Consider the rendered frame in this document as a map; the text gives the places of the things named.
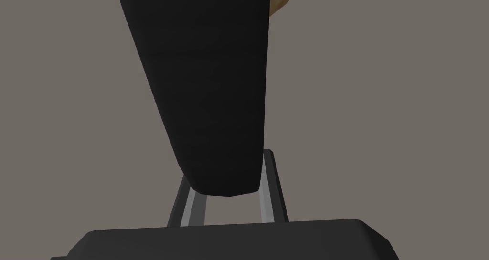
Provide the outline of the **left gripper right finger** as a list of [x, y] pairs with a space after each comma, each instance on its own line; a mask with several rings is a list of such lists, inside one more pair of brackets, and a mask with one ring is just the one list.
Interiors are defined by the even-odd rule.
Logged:
[[261, 222], [289, 222], [276, 160], [273, 151], [270, 149], [263, 151], [259, 199]]

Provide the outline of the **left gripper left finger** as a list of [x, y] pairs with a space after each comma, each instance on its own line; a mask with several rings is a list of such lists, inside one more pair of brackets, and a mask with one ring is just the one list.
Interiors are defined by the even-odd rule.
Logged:
[[167, 227], [203, 226], [206, 203], [207, 196], [196, 192], [183, 176]]

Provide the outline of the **black tapered object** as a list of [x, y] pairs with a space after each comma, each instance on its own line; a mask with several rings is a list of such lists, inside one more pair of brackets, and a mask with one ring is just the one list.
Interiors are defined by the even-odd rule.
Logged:
[[177, 163], [197, 192], [260, 185], [270, 0], [120, 0]]

